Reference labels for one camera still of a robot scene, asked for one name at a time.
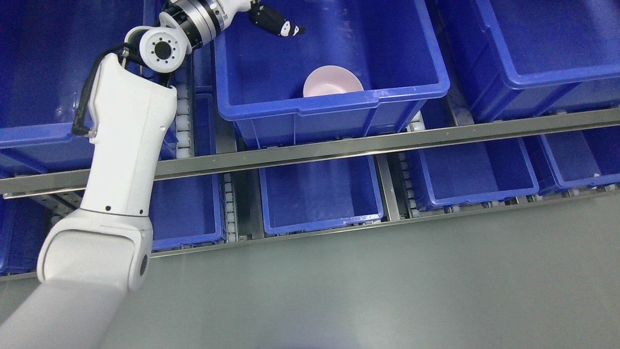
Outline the black white robotic hand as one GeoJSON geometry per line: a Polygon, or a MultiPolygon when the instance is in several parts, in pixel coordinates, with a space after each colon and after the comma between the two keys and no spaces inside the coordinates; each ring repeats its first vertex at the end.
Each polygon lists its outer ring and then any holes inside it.
{"type": "Polygon", "coordinates": [[[261,0],[220,0],[223,5],[224,26],[230,26],[238,13],[246,13],[249,22],[260,29],[277,37],[296,37],[306,33],[306,27],[299,26],[282,13],[261,0]]]}

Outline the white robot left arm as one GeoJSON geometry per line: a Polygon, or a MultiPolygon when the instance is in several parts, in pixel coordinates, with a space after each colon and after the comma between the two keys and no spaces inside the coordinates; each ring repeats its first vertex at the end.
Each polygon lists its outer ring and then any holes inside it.
{"type": "Polygon", "coordinates": [[[132,73],[168,75],[257,0],[176,0],[156,26],[137,26],[95,60],[72,133],[94,154],[79,208],[48,233],[38,287],[2,323],[3,349],[97,349],[118,309],[142,285],[152,252],[149,203],[177,89],[132,73]]]}

